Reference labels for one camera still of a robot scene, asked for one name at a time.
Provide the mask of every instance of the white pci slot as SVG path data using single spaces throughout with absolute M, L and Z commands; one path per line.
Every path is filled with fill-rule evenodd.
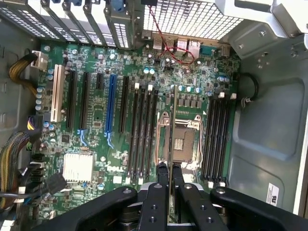
M 61 108 L 64 90 L 64 66 L 54 66 L 54 79 L 51 103 L 51 122 L 61 121 Z

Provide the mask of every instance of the screw hole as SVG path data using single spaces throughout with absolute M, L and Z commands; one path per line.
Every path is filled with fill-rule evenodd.
M 206 221 L 207 223 L 214 223 L 214 220 L 212 218 L 207 218 Z
M 151 222 L 151 223 L 156 222 L 156 218 L 155 218 L 155 217 L 150 217 L 150 222 Z

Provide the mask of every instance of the sticker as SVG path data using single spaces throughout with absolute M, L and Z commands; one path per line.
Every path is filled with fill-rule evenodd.
M 279 188 L 271 183 L 269 183 L 268 196 L 266 198 L 266 203 L 277 206 L 279 195 Z

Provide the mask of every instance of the blue pcie slot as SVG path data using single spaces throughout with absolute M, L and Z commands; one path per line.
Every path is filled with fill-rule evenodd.
M 116 99 L 116 79 L 117 75 L 111 74 L 109 79 L 108 105 L 105 122 L 105 133 L 108 145 L 113 149 L 114 145 L 111 143 L 112 123 L 114 117 L 115 99 Z

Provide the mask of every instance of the black wire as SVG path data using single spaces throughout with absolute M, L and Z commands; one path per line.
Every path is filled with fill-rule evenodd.
M 16 199 L 26 199 L 26 198 L 35 198 L 38 196 L 42 196 L 47 193 L 47 189 L 39 189 L 32 193 L 10 193 L 10 192 L 0 192 L 0 197 L 6 198 L 16 198 Z
M 255 93 L 254 93 L 254 95 L 252 97 L 250 97 L 250 100 L 251 101 L 256 100 L 256 98 L 257 98 L 257 96 L 259 94 L 259 82 L 257 81 L 257 79 L 252 74 L 247 73 L 247 72 L 240 74 L 240 79 L 243 78 L 243 77 L 248 77 L 248 78 L 250 78 L 253 81 L 254 86 L 255 86 Z

